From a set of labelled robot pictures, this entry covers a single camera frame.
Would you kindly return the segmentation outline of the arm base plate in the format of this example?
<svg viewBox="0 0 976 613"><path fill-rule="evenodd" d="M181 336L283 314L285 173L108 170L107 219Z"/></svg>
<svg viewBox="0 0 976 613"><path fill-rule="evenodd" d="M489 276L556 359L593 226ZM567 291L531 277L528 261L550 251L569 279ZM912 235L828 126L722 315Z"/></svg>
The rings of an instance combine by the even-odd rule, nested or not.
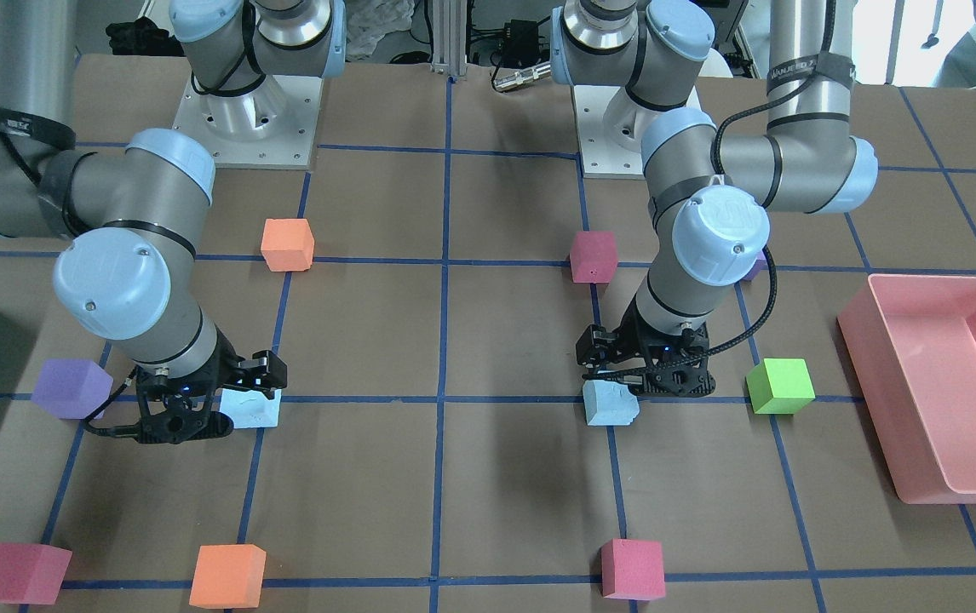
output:
<svg viewBox="0 0 976 613"><path fill-rule="evenodd" d="M222 169L300 169L312 163L324 80L270 75L239 97L186 85L172 127L204 145Z"/></svg>
<svg viewBox="0 0 976 613"><path fill-rule="evenodd" d="M643 178L641 136L663 114L637 105L623 87L575 85L572 98L585 177Z"/></svg>

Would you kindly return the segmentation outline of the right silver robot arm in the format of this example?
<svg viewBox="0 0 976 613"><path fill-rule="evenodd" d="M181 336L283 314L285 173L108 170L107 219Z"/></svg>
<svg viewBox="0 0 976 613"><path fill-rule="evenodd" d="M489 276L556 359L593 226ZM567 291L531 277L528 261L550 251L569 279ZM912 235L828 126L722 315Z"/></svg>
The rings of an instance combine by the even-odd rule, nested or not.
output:
<svg viewBox="0 0 976 613"><path fill-rule="evenodd" d="M139 420L92 427L117 392L82 410L86 431L142 444L223 438L216 392L287 385L270 350L249 358L189 291L212 205L215 159L179 129L143 129L123 155L76 148L72 1L0 1L0 238L53 237L57 299L133 361Z"/></svg>

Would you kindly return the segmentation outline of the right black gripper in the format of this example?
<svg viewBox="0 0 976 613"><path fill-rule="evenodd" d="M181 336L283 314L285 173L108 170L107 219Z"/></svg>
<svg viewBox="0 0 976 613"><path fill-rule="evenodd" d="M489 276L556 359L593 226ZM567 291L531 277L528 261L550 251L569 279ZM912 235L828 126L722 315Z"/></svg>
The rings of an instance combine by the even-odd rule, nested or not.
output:
<svg viewBox="0 0 976 613"><path fill-rule="evenodd" d="M215 349L198 371L172 379L138 370L137 442L180 444L230 435L233 420L212 408L216 391L227 381L228 389L259 392L274 400L275 393L287 387L287 364L270 350L238 361L230 341L218 330Z"/></svg>

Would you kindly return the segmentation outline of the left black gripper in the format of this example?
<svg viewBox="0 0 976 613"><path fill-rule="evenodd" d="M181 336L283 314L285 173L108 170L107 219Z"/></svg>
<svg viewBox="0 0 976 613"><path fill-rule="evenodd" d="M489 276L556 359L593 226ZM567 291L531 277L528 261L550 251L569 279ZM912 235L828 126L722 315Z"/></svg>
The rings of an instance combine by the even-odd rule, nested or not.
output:
<svg viewBox="0 0 976 613"><path fill-rule="evenodd" d="M640 374L617 377L637 396L699 398L716 388L709 361L701 353L710 347L706 324L666 334L628 307L615 330L587 325L575 342L575 361L586 375L616 375L611 366L628 358L641 358Z"/></svg>

